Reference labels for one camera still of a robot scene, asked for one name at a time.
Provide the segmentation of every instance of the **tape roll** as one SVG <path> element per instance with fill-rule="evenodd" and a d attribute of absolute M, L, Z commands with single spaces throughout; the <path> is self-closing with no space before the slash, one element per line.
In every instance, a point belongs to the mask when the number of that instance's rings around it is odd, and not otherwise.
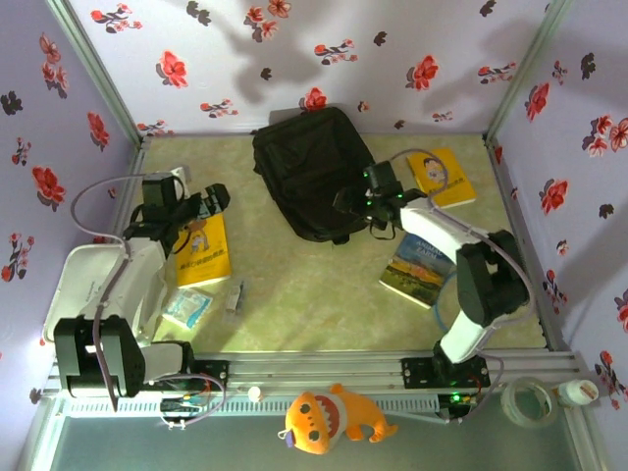
<path fill-rule="evenodd" d="M 501 408 L 508 419 L 527 429 L 540 429 L 558 415 L 556 396 L 536 378 L 518 378 L 501 394 Z"/>

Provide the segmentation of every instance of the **book with landscape cover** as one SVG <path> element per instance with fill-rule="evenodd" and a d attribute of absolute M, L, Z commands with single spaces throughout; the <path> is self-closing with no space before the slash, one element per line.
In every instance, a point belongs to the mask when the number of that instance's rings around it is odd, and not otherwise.
<path fill-rule="evenodd" d="M 187 244 L 176 256 L 177 286 L 191 288 L 219 282 L 231 276 L 223 213 L 193 221 L 181 232 L 175 250 Z"/>
<path fill-rule="evenodd" d="M 427 240 L 406 234 L 380 283 L 429 309 L 436 302 L 452 267 L 453 262 Z"/>
<path fill-rule="evenodd" d="M 434 197 L 434 202 L 443 208 L 475 201 L 476 192 L 467 179 L 462 167 L 448 148 L 434 149 L 436 155 L 447 169 L 447 189 Z M 445 173 L 443 166 L 425 153 L 416 153 L 408 157 L 408 164 L 419 188 L 431 194 L 443 186 Z"/>

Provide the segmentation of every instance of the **orange plush toy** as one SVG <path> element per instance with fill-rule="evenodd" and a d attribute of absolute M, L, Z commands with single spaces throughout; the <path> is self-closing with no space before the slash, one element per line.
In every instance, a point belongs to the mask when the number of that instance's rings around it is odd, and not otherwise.
<path fill-rule="evenodd" d="M 333 385 L 330 393 L 304 392 L 286 414 L 286 429 L 279 432 L 286 444 L 314 454 L 327 453 L 346 431 L 350 440 L 362 440 L 361 425 L 373 428 L 369 442 L 375 444 L 394 435 L 397 425 L 389 425 L 380 408 L 363 395 Z"/>

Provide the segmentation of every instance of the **floral wallpaper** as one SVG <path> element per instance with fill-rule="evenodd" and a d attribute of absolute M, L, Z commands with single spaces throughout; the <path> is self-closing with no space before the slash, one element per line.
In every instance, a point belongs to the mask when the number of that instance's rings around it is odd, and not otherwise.
<path fill-rule="evenodd" d="M 625 468 L 628 424 L 626 15 L 622 2 L 574 3 L 496 149 L 542 302 L 600 387 L 595 414 L 612 469 Z"/>
<path fill-rule="evenodd" d="M 137 130 L 157 135 L 328 105 L 361 131 L 485 131 L 548 1 L 70 3 Z"/>
<path fill-rule="evenodd" d="M 0 76 L 0 469 L 8 470 L 45 393 L 54 349 L 41 331 L 63 263 L 90 241 L 70 203 L 88 184 L 126 174 L 133 147 L 45 2 L 9 2 L 2 14 L 0 56 L 10 66 Z M 118 191 L 87 197 L 81 219 L 107 229 Z"/>

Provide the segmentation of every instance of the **yellow book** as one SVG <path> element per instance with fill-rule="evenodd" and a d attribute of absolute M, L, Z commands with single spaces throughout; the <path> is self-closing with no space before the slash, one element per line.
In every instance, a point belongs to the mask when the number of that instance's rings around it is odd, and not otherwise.
<path fill-rule="evenodd" d="M 447 189 L 434 197 L 434 201 L 444 208 L 475 201 L 476 192 L 464 175 L 464 171 L 451 149 L 434 149 L 435 154 L 447 168 Z M 408 157 L 408 164 L 421 191 L 431 194 L 441 186 L 445 179 L 443 167 L 427 154 L 416 153 Z"/>
<path fill-rule="evenodd" d="M 189 240 L 176 255 L 177 286 L 197 287 L 230 277 L 232 265 L 229 261 L 223 213 L 194 221 L 187 226 Z M 187 237 L 187 232 L 180 234 L 175 250 L 185 243 Z"/>

